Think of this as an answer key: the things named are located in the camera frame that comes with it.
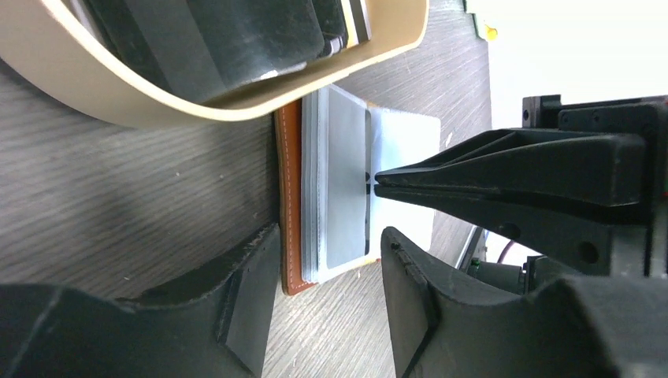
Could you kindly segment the beige oval card tray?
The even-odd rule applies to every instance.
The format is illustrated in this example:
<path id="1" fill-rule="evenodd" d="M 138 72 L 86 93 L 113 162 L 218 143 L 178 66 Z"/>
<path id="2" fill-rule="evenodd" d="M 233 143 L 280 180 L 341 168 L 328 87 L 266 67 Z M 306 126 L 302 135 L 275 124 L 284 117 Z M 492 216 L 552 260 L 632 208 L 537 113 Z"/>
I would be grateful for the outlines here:
<path id="1" fill-rule="evenodd" d="M 423 40 L 427 1 L 4 1 L 1 58 L 126 127 L 271 113 Z"/>

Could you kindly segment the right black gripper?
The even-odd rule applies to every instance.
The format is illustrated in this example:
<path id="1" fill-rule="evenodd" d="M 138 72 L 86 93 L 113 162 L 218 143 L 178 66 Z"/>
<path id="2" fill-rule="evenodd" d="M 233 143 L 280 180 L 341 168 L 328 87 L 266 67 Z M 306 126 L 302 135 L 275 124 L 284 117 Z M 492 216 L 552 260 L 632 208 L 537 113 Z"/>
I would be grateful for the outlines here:
<path id="1" fill-rule="evenodd" d="M 529 129 L 484 132 L 377 174 L 439 210 L 593 276 L 667 274 L 667 100 L 525 98 Z"/>

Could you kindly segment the brown leather card holder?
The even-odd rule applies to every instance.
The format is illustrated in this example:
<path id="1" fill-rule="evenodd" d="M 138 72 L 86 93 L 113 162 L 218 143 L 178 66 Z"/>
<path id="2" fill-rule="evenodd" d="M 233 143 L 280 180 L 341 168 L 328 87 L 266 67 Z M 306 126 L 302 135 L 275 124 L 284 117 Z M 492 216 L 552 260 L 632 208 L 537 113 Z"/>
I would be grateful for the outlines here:
<path id="1" fill-rule="evenodd" d="M 284 248 L 282 285 L 286 295 L 296 295 L 352 269 L 379 261 L 380 236 L 387 227 L 400 229 L 424 250 L 428 250 L 432 242 L 434 212 L 431 209 L 380 198 L 373 189 L 377 173 L 423 161 L 439 151 L 440 120 L 375 106 L 346 91 L 366 105 L 366 254 L 336 269 L 327 267 L 330 87 L 337 86 L 318 89 L 275 114 Z"/>

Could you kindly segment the mint green garment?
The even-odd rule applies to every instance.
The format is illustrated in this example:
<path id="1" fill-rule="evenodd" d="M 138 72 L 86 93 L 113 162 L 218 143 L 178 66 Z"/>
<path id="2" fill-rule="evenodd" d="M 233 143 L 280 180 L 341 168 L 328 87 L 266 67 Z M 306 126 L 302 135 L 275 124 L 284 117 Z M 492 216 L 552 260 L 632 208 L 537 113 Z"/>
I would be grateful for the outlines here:
<path id="1" fill-rule="evenodd" d="M 493 1 L 487 0 L 465 0 L 464 10 L 473 17 L 473 24 L 477 37 L 485 42 L 497 40 L 499 32 L 494 24 L 488 22 L 488 16 L 494 9 Z"/>

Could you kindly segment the grey credit card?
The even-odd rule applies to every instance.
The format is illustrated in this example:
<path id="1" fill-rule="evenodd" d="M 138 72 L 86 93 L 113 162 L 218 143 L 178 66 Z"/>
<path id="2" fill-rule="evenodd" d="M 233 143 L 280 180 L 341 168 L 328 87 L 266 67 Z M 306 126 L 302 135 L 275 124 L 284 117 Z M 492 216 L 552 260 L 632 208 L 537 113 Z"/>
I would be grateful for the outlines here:
<path id="1" fill-rule="evenodd" d="M 366 254 L 367 127 L 365 103 L 328 89 L 326 264 L 336 269 Z"/>

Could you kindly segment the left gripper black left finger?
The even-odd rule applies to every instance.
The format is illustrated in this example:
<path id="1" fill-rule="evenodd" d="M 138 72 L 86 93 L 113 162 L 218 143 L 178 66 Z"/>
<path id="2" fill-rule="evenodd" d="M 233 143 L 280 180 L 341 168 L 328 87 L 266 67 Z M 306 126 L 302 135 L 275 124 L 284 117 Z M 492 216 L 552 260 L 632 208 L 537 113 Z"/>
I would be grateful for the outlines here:
<path id="1" fill-rule="evenodd" d="M 131 299 L 1 287 L 4 377 L 259 377 L 280 270 L 271 224 Z"/>

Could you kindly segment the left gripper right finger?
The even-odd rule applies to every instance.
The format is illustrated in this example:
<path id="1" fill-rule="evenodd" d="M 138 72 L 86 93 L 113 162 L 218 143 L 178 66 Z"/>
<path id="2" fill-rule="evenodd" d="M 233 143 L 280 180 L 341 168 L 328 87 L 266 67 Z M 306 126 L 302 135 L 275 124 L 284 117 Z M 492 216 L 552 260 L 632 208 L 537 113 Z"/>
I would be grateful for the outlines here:
<path id="1" fill-rule="evenodd" d="M 563 276 L 518 296 L 380 240 L 399 377 L 664 377 L 667 282 Z"/>

